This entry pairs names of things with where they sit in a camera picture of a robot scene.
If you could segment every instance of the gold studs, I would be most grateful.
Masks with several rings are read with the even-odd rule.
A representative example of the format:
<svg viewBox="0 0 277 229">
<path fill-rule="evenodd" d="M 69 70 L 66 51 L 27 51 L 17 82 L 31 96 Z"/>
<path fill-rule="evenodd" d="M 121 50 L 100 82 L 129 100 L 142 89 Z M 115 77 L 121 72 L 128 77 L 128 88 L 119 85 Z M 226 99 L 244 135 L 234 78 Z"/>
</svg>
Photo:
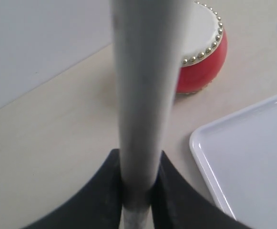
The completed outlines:
<svg viewBox="0 0 277 229">
<path fill-rule="evenodd" d="M 206 53 L 206 54 L 211 53 L 211 48 L 207 48 L 207 49 L 205 50 L 205 53 Z"/>
<path fill-rule="evenodd" d="M 217 42 L 212 42 L 211 47 L 214 49 L 217 45 Z"/>
<path fill-rule="evenodd" d="M 218 42 L 221 39 L 220 35 L 216 35 L 215 40 Z"/>
<path fill-rule="evenodd" d="M 205 53 L 204 52 L 199 52 L 199 54 L 197 55 L 198 59 L 203 59 L 205 57 Z"/>
<path fill-rule="evenodd" d="M 194 63 L 194 62 L 196 61 L 196 57 L 195 57 L 195 56 L 191 57 L 191 58 L 189 59 L 189 61 L 190 61 L 191 63 Z"/>
</svg>

